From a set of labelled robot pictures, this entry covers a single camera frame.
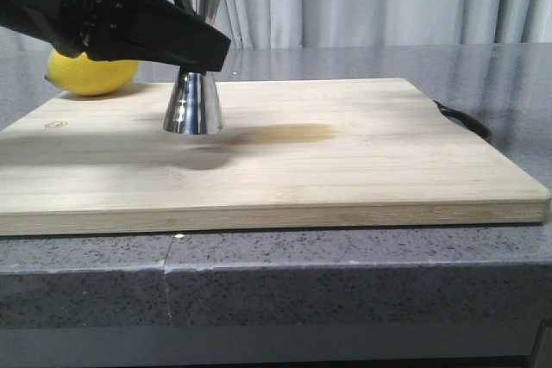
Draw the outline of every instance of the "curtain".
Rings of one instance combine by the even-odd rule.
[[[552,41],[552,0],[222,0],[237,48]],[[49,46],[0,29],[0,49]]]

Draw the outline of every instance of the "lemon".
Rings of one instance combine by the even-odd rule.
[[[86,53],[67,58],[55,49],[50,53],[46,79],[75,94],[96,96],[125,85],[138,70],[138,60],[90,60]]]

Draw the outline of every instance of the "gray countertop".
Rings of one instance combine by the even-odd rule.
[[[0,54],[0,128],[58,92],[46,61]],[[231,51],[217,79],[406,78],[551,189],[551,74],[552,44],[523,44]],[[175,75],[142,63],[135,80]],[[527,353],[552,319],[552,221],[3,238],[0,286],[0,332],[519,321]]]

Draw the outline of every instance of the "wooden cutting board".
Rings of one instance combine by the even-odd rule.
[[[403,79],[218,84],[221,134],[169,134],[171,84],[62,93],[0,133],[0,234],[535,222],[550,193]]]

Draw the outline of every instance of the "bamboo cutting board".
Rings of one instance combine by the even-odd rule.
[[[546,220],[548,190],[403,79],[220,83],[211,136],[162,130],[171,88],[1,132],[0,234]]]

